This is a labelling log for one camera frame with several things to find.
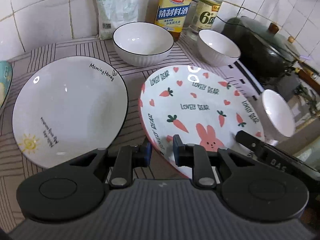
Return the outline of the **pink carrot lovely bear plate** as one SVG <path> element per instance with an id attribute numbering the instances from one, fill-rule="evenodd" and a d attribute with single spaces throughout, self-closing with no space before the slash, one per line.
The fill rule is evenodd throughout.
<path id="1" fill-rule="evenodd" d="M 205 69 L 174 65 L 161 68 L 143 83 L 139 115 L 153 148 L 178 173 L 191 177 L 191 168 L 175 164 L 172 140 L 197 144 L 215 152 L 225 146 L 246 155 L 236 142 L 239 131 L 265 140 L 263 126 L 250 102 L 235 86 Z"/>

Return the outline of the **teal fried egg plate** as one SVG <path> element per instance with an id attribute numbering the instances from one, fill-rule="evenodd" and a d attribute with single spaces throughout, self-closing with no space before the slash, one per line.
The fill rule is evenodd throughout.
<path id="1" fill-rule="evenodd" d="M 1 61 L 0 62 L 0 107 L 1 113 L 3 112 L 4 106 L 9 96 L 10 87 L 12 83 L 12 65 L 8 61 Z"/>

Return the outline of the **large white ribbed bowl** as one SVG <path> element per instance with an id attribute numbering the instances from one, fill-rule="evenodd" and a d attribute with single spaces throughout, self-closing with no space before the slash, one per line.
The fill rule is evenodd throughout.
<path id="1" fill-rule="evenodd" d="M 271 89 L 264 90 L 256 107 L 267 140 L 282 141 L 294 135 L 293 113 L 280 94 Z"/>

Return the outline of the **black gas stove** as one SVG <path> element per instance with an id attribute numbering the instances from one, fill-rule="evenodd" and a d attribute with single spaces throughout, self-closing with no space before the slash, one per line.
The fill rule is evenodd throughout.
<path id="1" fill-rule="evenodd" d="M 289 102 L 294 96 L 303 99 L 308 106 L 310 115 L 313 118 L 319 118 L 319 94 L 297 76 L 295 68 L 303 69 L 315 81 L 316 78 L 319 78 L 319 73 L 303 62 L 299 62 L 299 65 L 299 67 L 289 68 L 281 77 L 271 78 L 269 82 L 263 83 L 262 86 L 264 89 L 276 91 L 286 102 Z"/>

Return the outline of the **white morning honey plate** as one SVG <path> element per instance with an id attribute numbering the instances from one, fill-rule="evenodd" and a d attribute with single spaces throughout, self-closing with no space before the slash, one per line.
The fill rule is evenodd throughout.
<path id="1" fill-rule="evenodd" d="M 111 65 L 93 57 L 65 57 L 25 83 L 14 106 L 13 134 L 29 161 L 51 168 L 108 148 L 128 107 L 125 82 Z"/>

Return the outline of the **black wok with lid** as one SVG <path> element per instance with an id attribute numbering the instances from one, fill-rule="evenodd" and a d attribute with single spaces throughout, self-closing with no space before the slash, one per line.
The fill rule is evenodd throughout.
<path id="1" fill-rule="evenodd" d="M 287 38 L 279 28 L 269 26 L 246 16 L 230 18 L 221 34 L 232 40 L 240 49 L 240 62 L 263 85 L 275 85 L 290 75 L 297 61 L 297 50 L 291 50 Z"/>

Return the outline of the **small white bowl near vinegar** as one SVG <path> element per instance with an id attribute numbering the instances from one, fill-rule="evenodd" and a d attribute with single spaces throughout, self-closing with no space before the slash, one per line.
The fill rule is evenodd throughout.
<path id="1" fill-rule="evenodd" d="M 214 67 L 234 63 L 241 56 L 238 46 L 225 35 L 213 30 L 201 30 L 197 48 L 204 61 Z"/>

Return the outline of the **striped white tablecloth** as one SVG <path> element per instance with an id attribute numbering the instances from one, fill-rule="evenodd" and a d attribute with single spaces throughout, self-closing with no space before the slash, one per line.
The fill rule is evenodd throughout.
<path id="1" fill-rule="evenodd" d="M 29 78 L 45 65 L 69 56 L 90 56 L 107 62 L 122 75 L 129 93 L 129 110 L 122 130 L 110 149 L 140 144 L 145 138 L 138 114 L 138 98 L 144 81 L 162 67 L 185 64 L 197 65 L 213 72 L 234 85 L 250 103 L 257 100 L 263 91 L 260 83 L 241 62 L 227 67 L 213 68 L 200 61 L 194 43 L 185 36 L 173 46 L 169 56 L 155 66 L 133 67 L 120 59 L 111 40 L 101 41 L 95 37 L 80 38 L 70 42 L 52 43 L 10 59 L 13 79 L 10 94 L 1 114 L 1 228 L 9 232 L 24 220 L 16 200 L 18 185 L 43 169 L 30 162 L 20 152 L 13 132 L 12 113 L 19 92 Z"/>

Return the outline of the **white vinegar bottle yellow cap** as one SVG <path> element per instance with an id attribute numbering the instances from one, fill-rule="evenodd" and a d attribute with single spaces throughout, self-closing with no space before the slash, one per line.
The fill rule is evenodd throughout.
<path id="1" fill-rule="evenodd" d="M 196 41 L 201 30 L 210 30 L 220 10 L 223 0 L 198 0 L 195 12 L 188 27 L 188 37 Z"/>

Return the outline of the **white salt bag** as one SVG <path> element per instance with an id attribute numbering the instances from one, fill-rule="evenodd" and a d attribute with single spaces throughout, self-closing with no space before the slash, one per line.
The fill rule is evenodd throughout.
<path id="1" fill-rule="evenodd" d="M 138 21 L 139 0 L 96 0 L 96 2 L 100 40 L 109 40 L 119 26 Z"/>

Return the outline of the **cooking wine bottle yellow label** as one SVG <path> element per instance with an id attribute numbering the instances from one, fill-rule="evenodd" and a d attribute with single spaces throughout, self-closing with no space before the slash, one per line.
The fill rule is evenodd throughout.
<path id="1" fill-rule="evenodd" d="M 192 0 L 159 0 L 155 24 L 178 41 Z"/>

